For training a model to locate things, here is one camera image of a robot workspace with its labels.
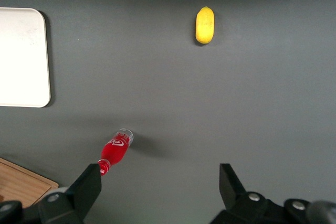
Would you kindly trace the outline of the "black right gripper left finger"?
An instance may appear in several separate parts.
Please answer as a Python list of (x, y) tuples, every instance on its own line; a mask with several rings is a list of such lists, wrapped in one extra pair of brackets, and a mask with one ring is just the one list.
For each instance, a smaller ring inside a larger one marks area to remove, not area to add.
[(18, 200), (1, 203), (1, 223), (84, 223), (101, 192), (98, 164), (89, 164), (66, 189), (56, 189), (24, 208)]

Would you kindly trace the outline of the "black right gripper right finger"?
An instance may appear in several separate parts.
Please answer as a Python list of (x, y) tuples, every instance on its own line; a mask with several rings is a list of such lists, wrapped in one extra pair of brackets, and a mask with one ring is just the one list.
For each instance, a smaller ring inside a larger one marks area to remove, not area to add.
[(219, 166), (219, 192), (225, 209), (211, 223), (309, 223), (308, 201), (287, 199), (280, 206), (260, 193), (246, 191), (230, 164)]

